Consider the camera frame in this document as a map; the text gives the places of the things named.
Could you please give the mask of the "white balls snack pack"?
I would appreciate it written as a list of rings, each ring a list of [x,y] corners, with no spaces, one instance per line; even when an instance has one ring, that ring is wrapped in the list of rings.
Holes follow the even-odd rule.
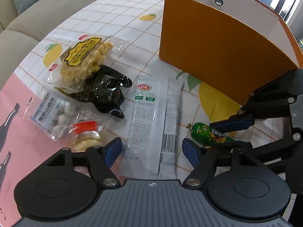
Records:
[[[51,91],[43,92],[29,110],[29,118],[52,140],[60,139],[77,115],[79,105]]]

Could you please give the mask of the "green sausage snack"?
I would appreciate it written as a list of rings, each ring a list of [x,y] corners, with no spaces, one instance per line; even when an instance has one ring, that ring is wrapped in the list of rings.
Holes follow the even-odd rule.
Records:
[[[186,127],[190,130],[191,137],[200,144],[211,145],[235,142],[234,139],[202,122],[188,124]]]

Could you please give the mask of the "orange cardboard box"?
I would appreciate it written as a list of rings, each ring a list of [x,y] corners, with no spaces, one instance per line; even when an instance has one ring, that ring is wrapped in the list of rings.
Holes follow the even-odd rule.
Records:
[[[287,24],[258,0],[164,0],[159,57],[241,105],[302,66]]]

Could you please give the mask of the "black seaweed snack pack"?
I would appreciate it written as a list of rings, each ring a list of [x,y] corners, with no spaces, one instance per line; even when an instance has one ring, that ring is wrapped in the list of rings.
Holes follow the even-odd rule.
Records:
[[[124,119],[120,106],[124,102],[121,88],[130,88],[132,80],[124,74],[102,65],[99,71],[85,80],[81,92],[68,94],[69,97],[84,103],[93,103],[101,113]]]

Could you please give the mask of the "grey white snack pouch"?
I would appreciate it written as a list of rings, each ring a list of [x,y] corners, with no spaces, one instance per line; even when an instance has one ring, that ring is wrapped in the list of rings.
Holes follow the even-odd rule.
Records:
[[[140,75],[132,93],[134,106],[122,151],[124,178],[176,178],[176,149],[183,83]]]

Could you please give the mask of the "beige sofa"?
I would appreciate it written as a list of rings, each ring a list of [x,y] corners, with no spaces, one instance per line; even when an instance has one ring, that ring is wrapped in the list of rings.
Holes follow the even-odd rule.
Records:
[[[13,0],[1,0],[1,86],[51,30],[94,1],[38,0],[18,15]]]

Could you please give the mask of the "yellow waffle snack pack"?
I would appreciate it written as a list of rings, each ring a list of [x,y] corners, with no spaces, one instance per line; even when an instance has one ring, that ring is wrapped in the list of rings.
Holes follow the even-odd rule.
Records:
[[[68,94],[81,92],[85,81],[99,71],[113,48],[109,36],[85,35],[50,66],[47,84]]]

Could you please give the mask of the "small date walnut pack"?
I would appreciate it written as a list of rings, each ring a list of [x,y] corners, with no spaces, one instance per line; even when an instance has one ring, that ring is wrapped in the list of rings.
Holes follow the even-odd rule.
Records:
[[[110,139],[106,125],[111,122],[109,117],[84,119],[71,124],[62,138],[64,146],[72,152],[84,152],[90,147],[104,147]]]

